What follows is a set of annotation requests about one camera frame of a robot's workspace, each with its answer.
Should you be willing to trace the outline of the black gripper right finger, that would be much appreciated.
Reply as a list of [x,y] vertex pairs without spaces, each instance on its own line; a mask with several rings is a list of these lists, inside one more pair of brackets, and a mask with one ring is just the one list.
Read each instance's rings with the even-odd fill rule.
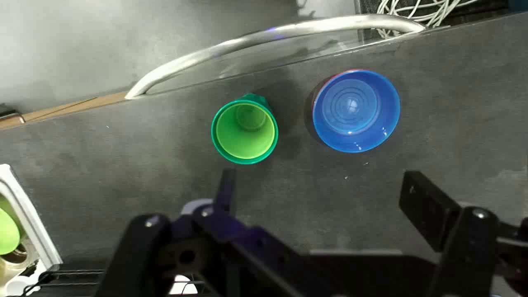
[[399,209],[440,255],[427,297],[490,297],[500,276],[528,297],[528,220],[518,227],[481,207],[462,207],[422,172],[402,176]]

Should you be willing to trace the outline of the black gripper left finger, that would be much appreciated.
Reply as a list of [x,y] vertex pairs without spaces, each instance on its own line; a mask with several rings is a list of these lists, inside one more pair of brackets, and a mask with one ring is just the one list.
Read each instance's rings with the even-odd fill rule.
[[224,171],[216,197],[176,220],[132,218],[95,297],[168,297],[176,276],[196,279],[214,297],[306,297],[305,261],[231,215],[234,187],[236,172]]

